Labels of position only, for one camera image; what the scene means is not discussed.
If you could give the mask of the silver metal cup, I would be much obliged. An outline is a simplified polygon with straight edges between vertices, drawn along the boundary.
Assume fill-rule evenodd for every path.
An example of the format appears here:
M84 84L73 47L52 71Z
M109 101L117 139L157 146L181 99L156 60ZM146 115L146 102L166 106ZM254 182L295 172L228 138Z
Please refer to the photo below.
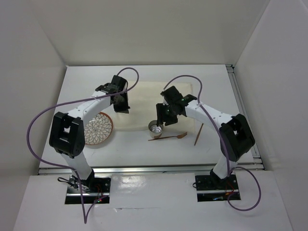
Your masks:
M152 120L148 124L149 134L152 139L158 139L161 137L164 126L162 124L158 124L157 120Z

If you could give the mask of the cream cloth placemat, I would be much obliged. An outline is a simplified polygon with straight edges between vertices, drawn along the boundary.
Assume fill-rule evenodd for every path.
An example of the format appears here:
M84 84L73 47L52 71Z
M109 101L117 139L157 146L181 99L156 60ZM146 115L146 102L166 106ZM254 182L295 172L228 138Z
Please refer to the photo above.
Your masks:
M114 125L116 131L141 131L147 130L148 124L157 120L156 104L163 102L160 93L167 82L140 81L132 90L128 92L129 113L116 113L113 107L105 109ZM183 95L192 94L191 83L172 83ZM189 132L195 133L194 119L179 116L178 123L164 128L166 132Z

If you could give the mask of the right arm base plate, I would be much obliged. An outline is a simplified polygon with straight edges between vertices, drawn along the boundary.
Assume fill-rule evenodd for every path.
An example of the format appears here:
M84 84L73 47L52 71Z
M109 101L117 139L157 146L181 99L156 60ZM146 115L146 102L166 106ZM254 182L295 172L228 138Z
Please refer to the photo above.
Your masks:
M196 189L198 202L217 202L241 200L239 186L235 175L214 183L210 175L196 175L192 186Z

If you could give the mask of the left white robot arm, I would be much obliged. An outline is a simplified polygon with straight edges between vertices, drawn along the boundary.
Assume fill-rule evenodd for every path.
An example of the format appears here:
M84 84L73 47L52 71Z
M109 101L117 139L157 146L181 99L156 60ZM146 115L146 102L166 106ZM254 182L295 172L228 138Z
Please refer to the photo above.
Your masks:
M52 121L49 145L55 149L72 170L78 180L78 187L84 192L93 190L95 179L93 169L84 156L84 127L102 110L114 107L116 113L129 113L128 94L122 93L128 88L128 81L114 75L110 83L100 85L83 102L67 113L57 112Z

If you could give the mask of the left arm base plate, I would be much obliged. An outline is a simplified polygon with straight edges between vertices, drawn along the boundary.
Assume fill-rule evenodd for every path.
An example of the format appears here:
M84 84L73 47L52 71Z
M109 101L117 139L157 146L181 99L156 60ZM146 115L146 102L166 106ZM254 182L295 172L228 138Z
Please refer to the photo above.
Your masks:
M108 204L110 203L110 188L111 178L103 177L96 178L94 184L87 187L82 185L79 187L77 180L72 176L69 179L59 177L58 182L66 183L67 190L65 196L66 205L79 205L81 204L80 191L83 193L84 204Z

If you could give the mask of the floral patterned ceramic plate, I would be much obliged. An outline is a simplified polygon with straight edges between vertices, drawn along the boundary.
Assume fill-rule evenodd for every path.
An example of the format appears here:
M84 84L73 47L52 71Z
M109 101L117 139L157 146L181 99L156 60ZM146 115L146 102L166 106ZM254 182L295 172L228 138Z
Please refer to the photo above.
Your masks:
M85 144L97 145L107 140L114 125L111 117L103 112L92 118L84 128Z

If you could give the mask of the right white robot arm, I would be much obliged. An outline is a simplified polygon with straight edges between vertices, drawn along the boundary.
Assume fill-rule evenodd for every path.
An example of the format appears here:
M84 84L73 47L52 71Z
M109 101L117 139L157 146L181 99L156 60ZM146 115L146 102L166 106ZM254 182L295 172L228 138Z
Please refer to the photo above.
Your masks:
M210 171L210 183L216 189L222 188L238 160L255 145L246 117L218 111L191 94L183 96L174 86L161 92L161 96L163 102L156 105L158 126L176 124L178 116L185 116L208 125L218 133L223 156Z

